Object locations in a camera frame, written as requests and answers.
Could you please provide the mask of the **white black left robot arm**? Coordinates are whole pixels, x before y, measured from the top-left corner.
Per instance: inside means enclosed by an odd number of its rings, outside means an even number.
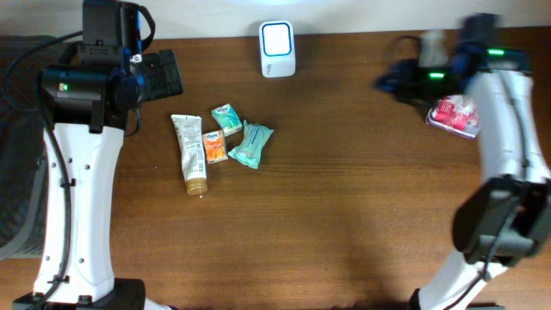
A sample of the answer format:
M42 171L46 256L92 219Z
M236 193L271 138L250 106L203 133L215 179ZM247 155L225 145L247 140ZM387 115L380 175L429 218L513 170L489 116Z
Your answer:
M146 7L86 1L83 27L35 80L47 159L45 243L31 292L15 309L153 309L140 279L118 278L109 247L113 185L127 117L183 91L174 53L150 53Z

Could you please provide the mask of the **green wet wipes pack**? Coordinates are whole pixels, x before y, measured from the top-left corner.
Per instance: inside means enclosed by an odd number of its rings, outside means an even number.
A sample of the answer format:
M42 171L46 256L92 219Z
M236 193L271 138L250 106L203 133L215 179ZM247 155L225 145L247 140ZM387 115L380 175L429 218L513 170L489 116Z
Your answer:
M252 169L257 169L262 158L263 147L273 132L273 129L244 120L244 138L240 145L229 151L229 157Z

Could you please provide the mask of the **orange tissue packet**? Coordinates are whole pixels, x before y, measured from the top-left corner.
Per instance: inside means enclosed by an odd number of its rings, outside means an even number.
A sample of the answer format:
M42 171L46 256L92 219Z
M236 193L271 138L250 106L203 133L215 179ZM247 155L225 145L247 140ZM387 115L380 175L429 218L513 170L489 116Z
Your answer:
M206 160L209 164L228 160L225 135L222 130L204 133L202 139Z

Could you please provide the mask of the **cream tube with gold cap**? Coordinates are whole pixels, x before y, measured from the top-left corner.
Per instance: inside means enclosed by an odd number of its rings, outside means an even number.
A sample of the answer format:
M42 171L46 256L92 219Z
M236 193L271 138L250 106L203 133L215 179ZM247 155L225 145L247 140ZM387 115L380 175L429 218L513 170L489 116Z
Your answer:
M201 117L171 115L181 150L181 166L188 195L207 192L206 160L203 150Z

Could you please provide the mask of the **teal tissue packet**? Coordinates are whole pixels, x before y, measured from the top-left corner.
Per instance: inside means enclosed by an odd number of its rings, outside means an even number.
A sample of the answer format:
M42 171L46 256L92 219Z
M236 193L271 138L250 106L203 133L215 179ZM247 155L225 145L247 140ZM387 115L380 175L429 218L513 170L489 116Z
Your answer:
M220 126L225 137L233 135L243 129L243 124L230 103L215 108L211 114Z

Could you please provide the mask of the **red purple tissue pack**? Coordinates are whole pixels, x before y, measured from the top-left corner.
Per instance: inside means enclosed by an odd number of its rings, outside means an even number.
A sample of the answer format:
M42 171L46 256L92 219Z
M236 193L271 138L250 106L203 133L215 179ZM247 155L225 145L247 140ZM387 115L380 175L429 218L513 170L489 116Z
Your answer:
M473 139L480 130L474 100L465 95L446 96L436 101L425 122L449 133Z

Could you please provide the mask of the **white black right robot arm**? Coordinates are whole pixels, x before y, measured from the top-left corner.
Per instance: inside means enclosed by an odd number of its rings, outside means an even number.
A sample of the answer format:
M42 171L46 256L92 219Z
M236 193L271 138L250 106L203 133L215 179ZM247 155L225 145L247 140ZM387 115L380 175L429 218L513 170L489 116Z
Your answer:
M456 211L454 247L432 280L412 294L411 309L469 309L495 277L539 253L550 234L550 170L531 107L527 55L497 42L498 16L466 17L453 57L439 65L404 59L375 88L412 106L464 95L474 102L482 184Z

